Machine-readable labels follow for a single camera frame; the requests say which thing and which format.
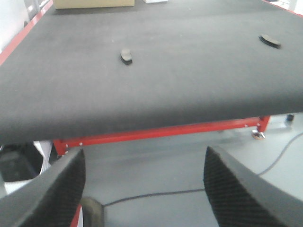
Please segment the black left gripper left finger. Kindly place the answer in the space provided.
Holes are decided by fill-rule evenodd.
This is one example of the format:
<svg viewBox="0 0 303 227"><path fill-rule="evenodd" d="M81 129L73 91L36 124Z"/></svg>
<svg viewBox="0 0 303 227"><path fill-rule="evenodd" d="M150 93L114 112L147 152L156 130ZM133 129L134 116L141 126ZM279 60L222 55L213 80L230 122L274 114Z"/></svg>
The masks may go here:
<svg viewBox="0 0 303 227"><path fill-rule="evenodd" d="M86 180L82 149L70 151L31 182L0 200L2 227L69 227Z"/></svg>

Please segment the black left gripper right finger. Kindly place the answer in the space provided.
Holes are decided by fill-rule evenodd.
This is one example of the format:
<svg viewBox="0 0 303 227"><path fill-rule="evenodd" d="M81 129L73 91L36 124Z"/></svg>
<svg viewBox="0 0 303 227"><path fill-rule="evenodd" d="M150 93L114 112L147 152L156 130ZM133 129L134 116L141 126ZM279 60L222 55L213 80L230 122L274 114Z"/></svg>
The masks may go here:
<svg viewBox="0 0 303 227"><path fill-rule="evenodd" d="M220 147L207 147L203 181L221 227L303 225L302 200L262 179Z"/></svg>

